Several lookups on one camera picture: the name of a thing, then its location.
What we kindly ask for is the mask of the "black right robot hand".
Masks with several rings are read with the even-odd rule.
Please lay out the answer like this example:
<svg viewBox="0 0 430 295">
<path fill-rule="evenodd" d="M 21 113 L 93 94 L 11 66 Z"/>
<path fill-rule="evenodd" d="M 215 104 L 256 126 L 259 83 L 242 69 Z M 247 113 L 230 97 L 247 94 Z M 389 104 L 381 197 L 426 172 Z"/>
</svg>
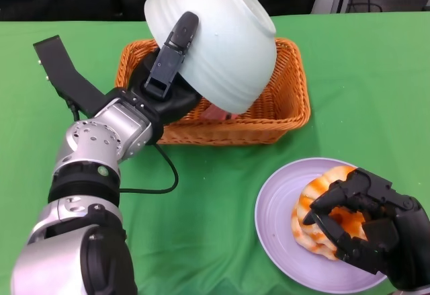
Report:
<svg viewBox="0 0 430 295">
<path fill-rule="evenodd" d="M 339 206 L 363 214 L 365 239 L 329 216 Z M 311 203 L 304 224 L 318 225 L 336 246 L 337 259 L 386 275 L 399 291 L 429 293 L 429 217 L 416 198 L 397 193 L 390 181 L 356 168 Z"/>
</svg>

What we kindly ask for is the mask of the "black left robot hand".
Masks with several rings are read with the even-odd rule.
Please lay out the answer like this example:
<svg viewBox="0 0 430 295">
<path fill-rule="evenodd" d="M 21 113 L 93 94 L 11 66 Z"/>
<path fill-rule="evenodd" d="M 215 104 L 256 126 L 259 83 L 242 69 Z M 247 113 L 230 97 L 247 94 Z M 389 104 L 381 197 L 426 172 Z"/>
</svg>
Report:
<svg viewBox="0 0 430 295">
<path fill-rule="evenodd" d="M 198 25 L 198 16 L 185 12 L 164 44 L 146 55 L 130 76 L 128 89 L 147 101 L 163 124 L 180 120 L 202 98 L 179 73 Z"/>
</svg>

